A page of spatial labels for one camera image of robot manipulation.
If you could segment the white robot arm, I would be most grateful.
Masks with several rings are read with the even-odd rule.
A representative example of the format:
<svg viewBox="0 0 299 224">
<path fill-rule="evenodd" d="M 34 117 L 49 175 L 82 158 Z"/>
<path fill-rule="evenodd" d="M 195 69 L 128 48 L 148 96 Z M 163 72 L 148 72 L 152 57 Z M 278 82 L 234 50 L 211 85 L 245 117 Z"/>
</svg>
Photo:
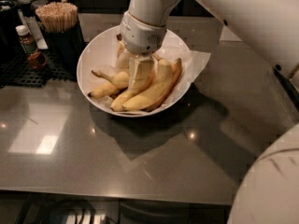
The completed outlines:
<svg viewBox="0 0 299 224">
<path fill-rule="evenodd" d="M 121 21 L 125 47 L 141 54 L 157 50 L 170 11 L 179 0 L 131 0 Z M 236 34 L 283 78 L 296 81 L 299 67 L 299 0 L 195 0 Z M 244 178 L 227 224 L 299 224 L 299 141 L 292 127 L 259 156 L 207 139 L 208 156 Z"/>
</svg>

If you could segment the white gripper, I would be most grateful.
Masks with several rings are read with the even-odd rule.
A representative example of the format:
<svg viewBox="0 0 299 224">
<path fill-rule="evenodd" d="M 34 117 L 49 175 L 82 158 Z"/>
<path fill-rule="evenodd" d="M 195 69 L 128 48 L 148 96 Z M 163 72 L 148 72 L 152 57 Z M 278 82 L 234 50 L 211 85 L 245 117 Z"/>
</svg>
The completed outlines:
<svg viewBox="0 0 299 224">
<path fill-rule="evenodd" d="M 166 35 L 166 27 L 146 24 L 126 11 L 121 19 L 116 68 L 129 68 L 129 85 L 131 91 L 143 90 L 150 79 L 154 60 L 151 56 L 136 54 L 154 53 L 161 48 Z"/>
</svg>

